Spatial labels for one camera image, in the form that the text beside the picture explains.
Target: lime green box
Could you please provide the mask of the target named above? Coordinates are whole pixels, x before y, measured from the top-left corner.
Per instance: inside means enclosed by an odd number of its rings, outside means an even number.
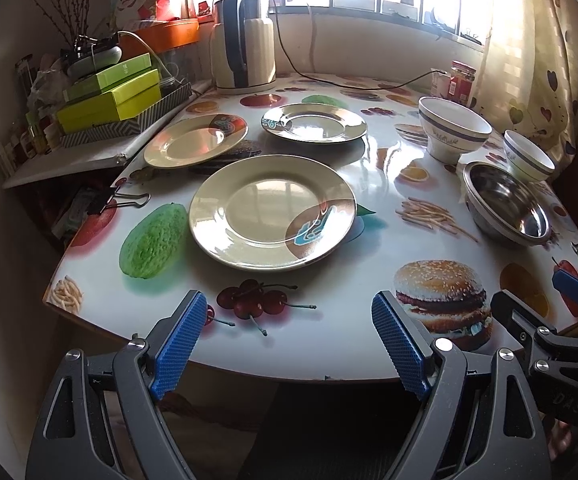
[[[113,123],[115,121],[134,118],[151,105],[157,103],[161,98],[160,86],[156,83],[121,104],[110,105],[93,113],[69,116],[65,119],[61,118],[60,112],[58,112],[58,120],[64,132],[70,134],[98,124]]]
[[[133,57],[78,81],[64,91],[64,100],[68,103],[76,99],[99,95],[110,86],[124,82],[150,67],[151,56],[149,54]]]
[[[118,106],[141,92],[144,92],[147,88],[157,85],[159,82],[160,75],[158,70],[155,68],[147,70],[129,81],[112,87],[100,95],[65,106],[62,110],[58,111],[58,120],[66,132],[67,124],[73,122],[79,123],[82,117],[104,114],[105,112],[109,115],[114,115]]]

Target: orange box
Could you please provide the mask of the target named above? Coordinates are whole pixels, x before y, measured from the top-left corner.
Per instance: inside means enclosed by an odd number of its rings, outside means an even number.
[[[198,19],[175,20],[159,23],[149,28],[136,30],[135,33],[148,44],[156,54],[166,52],[177,46],[195,43],[200,38]],[[147,49],[133,36],[120,35],[122,60],[144,54]]]

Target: bowl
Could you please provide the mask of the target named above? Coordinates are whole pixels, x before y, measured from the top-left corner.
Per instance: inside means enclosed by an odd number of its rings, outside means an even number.
[[[549,155],[525,136],[511,130],[504,133],[504,153],[509,170],[522,182],[547,180],[556,169]]]
[[[475,152],[492,131],[477,113],[452,101],[422,97],[418,109],[429,136],[429,154],[445,164],[456,164],[463,153]]]
[[[467,206],[476,225],[505,245],[546,243],[549,220],[529,188],[505,170],[472,162],[462,171]]]

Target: cable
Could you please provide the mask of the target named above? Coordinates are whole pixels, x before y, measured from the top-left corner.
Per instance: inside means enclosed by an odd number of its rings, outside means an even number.
[[[173,74],[171,73],[171,70],[169,70],[166,65],[162,62],[162,60],[160,59],[160,57],[158,56],[158,54],[156,54],[153,49],[137,34],[134,34],[133,32],[129,32],[128,30],[118,30],[118,34],[126,34],[127,36],[133,36],[136,40],[138,40],[141,44],[143,44],[143,46],[149,51],[149,53],[158,60],[158,63],[160,64],[160,69],[164,70],[167,74],[169,74],[169,77],[171,79],[173,79],[173,81],[175,81],[176,83],[178,83],[179,85],[183,85],[184,84],[184,79],[186,79],[185,77],[183,77],[182,81],[180,81],[178,78],[173,77]]]
[[[287,60],[289,60],[289,64],[291,65],[291,68],[293,68],[293,71],[295,73],[297,73],[298,75],[306,78],[306,79],[311,79],[312,81],[318,81],[319,83],[328,83],[329,85],[338,86],[340,88],[349,88],[351,90],[396,90],[398,88],[402,88],[403,86],[411,84],[411,83],[417,81],[418,79],[422,79],[423,77],[426,77],[429,74],[433,74],[436,72],[437,73],[444,73],[443,70],[429,70],[429,72],[426,72],[422,75],[419,75],[418,77],[413,78],[410,81],[407,81],[406,83],[402,83],[401,85],[382,86],[382,87],[377,87],[377,88],[360,88],[357,86],[341,85],[339,83],[334,83],[333,81],[327,81],[326,79],[318,79],[317,77],[312,77],[310,75],[303,74],[302,72],[300,72],[300,70],[298,70],[295,67],[295,65],[293,64],[293,61],[291,61],[291,58],[289,57],[289,54],[287,53],[287,49],[284,47],[284,43],[282,42],[282,35],[280,33],[280,23],[278,22],[278,6],[276,5],[275,0],[271,0],[271,1],[274,3],[275,27],[278,29],[278,40],[280,40],[280,47],[281,47],[282,51],[284,52],[284,55],[287,57]]]
[[[315,16],[313,16],[313,11],[311,6],[307,4],[307,9],[309,9],[309,18],[311,20],[311,43],[309,45],[309,62],[311,63],[311,71],[316,71],[316,39],[318,36],[318,28],[316,27]]]

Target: plate rim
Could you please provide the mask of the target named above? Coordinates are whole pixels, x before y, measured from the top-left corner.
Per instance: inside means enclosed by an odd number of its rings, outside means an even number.
[[[337,110],[345,110],[347,112],[349,112],[350,114],[354,114],[356,115],[361,121],[362,124],[364,124],[364,131],[358,135],[357,137],[352,137],[350,139],[345,139],[342,138],[342,140],[328,140],[328,139],[322,139],[322,140],[307,140],[307,139],[296,139],[294,137],[287,137],[285,135],[283,135],[281,132],[274,132],[272,130],[269,130],[266,126],[264,126],[264,124],[262,123],[262,120],[264,119],[265,115],[267,115],[268,113],[272,112],[273,110],[277,110],[278,108],[287,108],[289,106],[295,106],[295,105],[311,105],[311,106],[321,106],[321,107],[327,107],[327,108],[335,108]],[[288,103],[285,105],[281,105],[281,106],[277,106],[275,108],[271,108],[267,111],[264,112],[264,114],[262,115],[262,117],[260,118],[260,125],[262,126],[262,129],[272,135],[275,135],[276,137],[280,137],[281,139],[285,139],[285,140],[293,140],[294,142],[308,142],[309,144],[342,144],[343,142],[351,142],[352,140],[356,140],[356,139],[361,139],[362,137],[364,137],[367,134],[367,131],[369,131],[369,127],[366,123],[366,121],[360,117],[360,115],[356,114],[354,111],[352,110],[347,110],[347,108],[341,108],[339,106],[333,106],[333,105],[325,105],[324,103]]]
[[[221,258],[219,258],[218,256],[216,256],[216,254],[213,254],[211,252],[209,252],[199,241],[198,239],[195,237],[195,232],[194,232],[194,227],[192,225],[192,208],[194,206],[194,201],[195,201],[195,197],[198,195],[198,193],[200,192],[200,190],[202,189],[202,186],[204,186],[204,184],[206,182],[209,181],[209,179],[213,178],[214,176],[216,176],[217,174],[219,174],[221,171],[226,170],[227,168],[235,165],[235,164],[239,164],[240,162],[247,162],[247,161],[251,161],[254,160],[256,158],[262,158],[262,157],[282,157],[282,158],[302,158],[304,160],[308,160],[309,162],[313,162],[315,164],[319,164],[320,166],[323,166],[324,168],[326,168],[329,171],[332,171],[336,177],[338,177],[342,183],[344,183],[344,185],[348,188],[349,192],[351,193],[351,196],[353,197],[354,200],[354,206],[355,206],[355,215],[354,218],[351,220],[351,222],[349,222],[349,225],[347,227],[347,229],[344,232],[344,235],[341,236],[339,242],[334,245],[331,249],[329,249],[327,252],[325,252],[324,254],[320,254],[320,256],[318,256],[317,258],[313,258],[312,260],[296,260],[295,262],[292,262],[290,265],[288,266],[282,266],[282,267],[266,267],[266,268],[260,268],[260,267],[251,267],[251,266],[242,266],[242,264],[234,264],[231,262],[227,262]],[[326,164],[323,164],[322,162],[318,161],[318,160],[313,160],[312,158],[309,158],[308,156],[301,156],[301,155],[285,155],[282,153],[270,153],[268,155],[256,155],[256,156],[252,156],[249,158],[243,158],[242,160],[237,160],[236,162],[232,162],[231,164],[228,164],[227,166],[224,166],[224,168],[220,168],[218,171],[216,171],[215,173],[213,173],[212,175],[210,175],[203,183],[200,184],[200,187],[195,191],[194,196],[191,199],[191,203],[189,204],[189,209],[188,209],[188,225],[189,225],[189,231],[191,231],[191,236],[194,238],[195,243],[198,245],[198,247],[201,248],[201,250],[204,251],[205,254],[207,254],[208,256],[210,256],[213,260],[217,261],[218,263],[221,263],[223,265],[226,265],[227,267],[231,267],[232,269],[238,269],[238,270],[247,270],[249,272],[284,272],[285,270],[295,270],[295,269],[300,269],[302,267],[306,267],[310,264],[314,264],[317,261],[321,260],[322,258],[325,258],[326,256],[329,256],[329,254],[331,254],[333,251],[335,251],[339,245],[342,243],[342,241],[344,240],[344,238],[348,235],[349,231],[351,230],[352,225],[354,224],[355,218],[357,217],[357,207],[358,207],[358,201],[355,197],[355,193],[353,188],[349,185],[349,183],[333,168],[330,168],[329,166],[327,166]]]
[[[222,150],[211,150],[210,152],[207,152],[206,155],[211,154],[211,156],[207,156],[206,158],[203,158],[202,160],[198,160],[197,162],[191,162],[189,164],[178,164],[176,166],[157,166],[155,164],[152,164],[151,162],[149,162],[147,160],[147,150],[149,149],[149,146],[152,145],[152,143],[155,141],[156,137],[159,136],[160,134],[164,133],[166,131],[167,128],[170,128],[172,126],[175,126],[176,124],[180,124],[183,123],[185,121],[196,121],[196,120],[200,120],[202,118],[206,118],[206,117],[215,117],[217,115],[228,115],[228,116],[232,116],[232,117],[236,117],[239,118],[240,120],[243,121],[243,123],[245,123],[245,127],[243,128],[243,133],[242,136],[238,139],[238,141],[232,145],[229,146],[226,149],[222,149]],[[151,166],[152,168],[156,168],[157,170],[177,170],[179,168],[188,168],[191,166],[196,166],[197,164],[202,164],[204,162],[207,162],[208,160],[211,160],[213,158],[216,158],[217,156],[223,155],[224,153],[228,152],[229,150],[232,150],[233,148],[235,148],[240,142],[242,142],[244,140],[244,138],[246,137],[246,134],[248,133],[248,123],[246,122],[245,118],[240,117],[239,115],[236,114],[216,114],[216,113],[211,113],[211,114],[205,114],[205,115],[201,115],[201,116],[197,116],[197,117],[185,117],[184,119],[181,119],[173,124],[168,124],[165,128],[163,128],[162,130],[160,130],[158,133],[156,133],[153,138],[147,143],[147,145],[144,147],[144,152],[142,153],[142,158],[144,159],[144,162],[146,162],[146,164],[148,166]]]

